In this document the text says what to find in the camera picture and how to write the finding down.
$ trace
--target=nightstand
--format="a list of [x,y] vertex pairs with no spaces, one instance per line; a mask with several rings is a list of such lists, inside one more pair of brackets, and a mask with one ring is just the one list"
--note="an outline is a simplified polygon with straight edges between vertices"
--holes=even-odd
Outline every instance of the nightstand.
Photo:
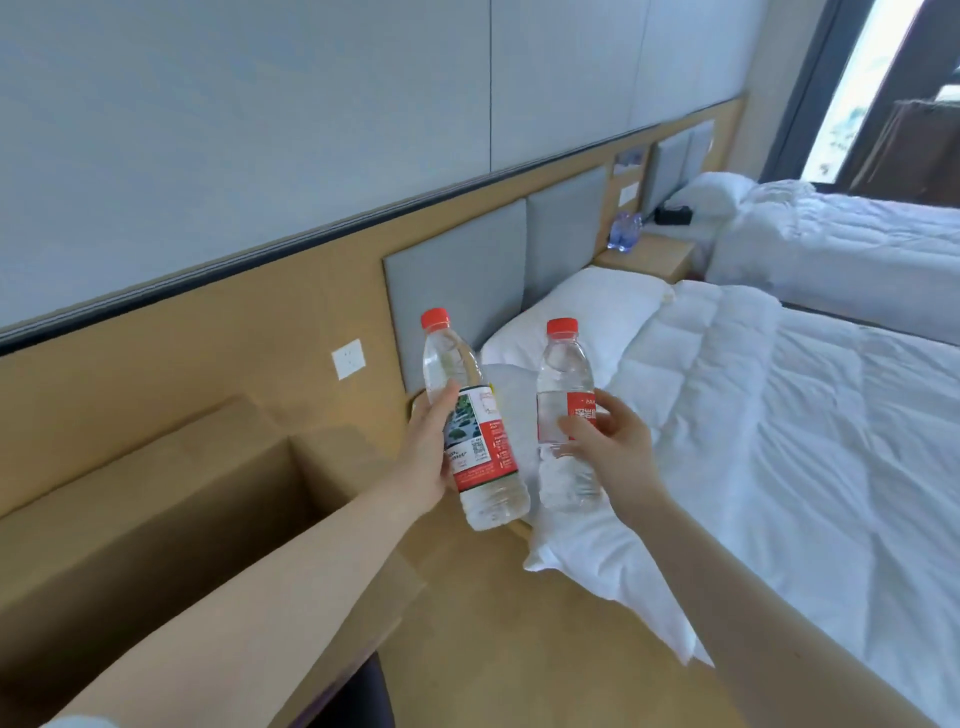
[[593,265],[631,273],[643,273],[668,283],[683,280],[690,272],[693,243],[661,235],[642,235],[629,253],[607,250],[593,259]]

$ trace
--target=right hand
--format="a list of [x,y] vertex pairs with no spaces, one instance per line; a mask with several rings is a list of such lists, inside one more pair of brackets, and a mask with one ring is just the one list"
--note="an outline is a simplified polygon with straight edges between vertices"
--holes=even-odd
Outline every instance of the right hand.
[[610,414],[597,412],[596,427],[582,417],[561,417],[557,424],[573,442],[561,452],[586,461],[610,496],[613,510],[645,505],[666,496],[654,460],[650,428],[621,400],[596,390],[597,404]]

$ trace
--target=bottle label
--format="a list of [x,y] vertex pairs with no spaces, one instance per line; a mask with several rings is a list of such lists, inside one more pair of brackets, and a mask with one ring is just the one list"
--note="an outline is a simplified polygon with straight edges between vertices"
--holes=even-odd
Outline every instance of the bottle label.
[[514,453],[490,386],[460,390],[444,428],[444,451],[461,493],[516,473]]
[[572,440],[557,426],[563,415],[583,417],[597,424],[597,398],[592,392],[540,392],[537,394],[537,435],[542,443]]

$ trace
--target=bed sheet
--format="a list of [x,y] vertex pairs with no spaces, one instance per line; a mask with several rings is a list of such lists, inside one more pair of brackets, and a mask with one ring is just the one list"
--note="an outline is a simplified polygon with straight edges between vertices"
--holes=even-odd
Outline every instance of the bed sheet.
[[718,234],[707,281],[960,344],[960,210],[845,195],[765,200]]
[[[960,725],[960,350],[684,281],[610,389],[651,426],[664,482],[786,601],[943,725]],[[558,569],[709,661],[608,503],[539,510]]]

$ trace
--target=wooden headboard frame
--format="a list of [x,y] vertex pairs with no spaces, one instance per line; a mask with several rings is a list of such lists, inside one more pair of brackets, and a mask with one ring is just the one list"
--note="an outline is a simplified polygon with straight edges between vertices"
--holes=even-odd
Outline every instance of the wooden headboard frame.
[[[281,425],[353,424],[398,447],[407,397],[382,259],[706,119],[726,164],[744,99],[561,158],[0,358],[0,516],[244,394]],[[338,381],[330,353],[367,366]]]

